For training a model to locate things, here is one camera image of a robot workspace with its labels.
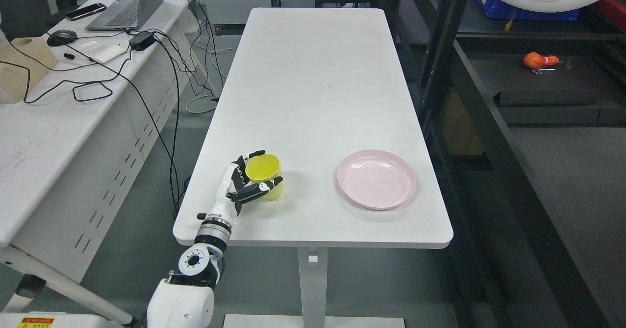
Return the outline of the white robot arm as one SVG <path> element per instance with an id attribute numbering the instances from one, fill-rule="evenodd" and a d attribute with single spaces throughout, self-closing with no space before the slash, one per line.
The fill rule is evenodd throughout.
<path id="1" fill-rule="evenodd" d="M 214 288 L 232 226 L 222 215 L 207 215 L 178 268 L 159 282 L 147 309 L 149 328 L 207 328 L 215 304 Z"/>

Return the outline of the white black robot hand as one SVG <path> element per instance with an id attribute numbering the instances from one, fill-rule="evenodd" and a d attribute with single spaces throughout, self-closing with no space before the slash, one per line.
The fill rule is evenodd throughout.
<path id="1" fill-rule="evenodd" d="M 243 204 L 259 199 L 277 189 L 283 181 L 280 175 L 259 183 L 252 183 L 246 175 L 249 161 L 265 154 L 264 150 L 244 154 L 230 163 L 218 185 L 212 210 L 206 214 L 197 214 L 197 219 L 203 223 L 221 223 L 229 227 L 233 219 L 241 212 Z"/>

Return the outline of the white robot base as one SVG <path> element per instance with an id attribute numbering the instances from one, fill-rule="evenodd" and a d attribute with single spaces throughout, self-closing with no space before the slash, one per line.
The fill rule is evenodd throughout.
<path id="1" fill-rule="evenodd" d="M 122 328 L 100 315 L 64 312 L 28 312 L 0 314 L 2 328 Z"/>

